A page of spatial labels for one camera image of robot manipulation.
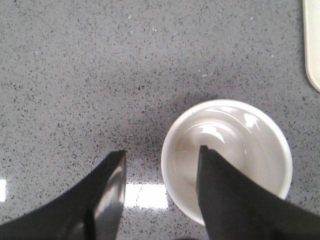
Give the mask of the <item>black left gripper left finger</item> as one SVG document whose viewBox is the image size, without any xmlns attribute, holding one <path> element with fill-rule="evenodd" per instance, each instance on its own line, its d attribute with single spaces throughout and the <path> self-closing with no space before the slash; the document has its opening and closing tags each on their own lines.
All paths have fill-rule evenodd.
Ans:
<svg viewBox="0 0 320 240">
<path fill-rule="evenodd" d="M 70 190 L 0 226 L 2 240 L 115 240 L 126 190 L 126 151 L 110 152 Z"/>
</svg>

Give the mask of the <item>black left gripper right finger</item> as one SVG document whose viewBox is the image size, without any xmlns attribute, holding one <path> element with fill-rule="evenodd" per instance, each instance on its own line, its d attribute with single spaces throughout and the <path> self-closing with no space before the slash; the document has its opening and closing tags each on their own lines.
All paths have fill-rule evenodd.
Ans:
<svg viewBox="0 0 320 240">
<path fill-rule="evenodd" d="M 320 217 L 264 189 L 202 145 L 198 205 L 211 240 L 318 240 Z"/>
</svg>

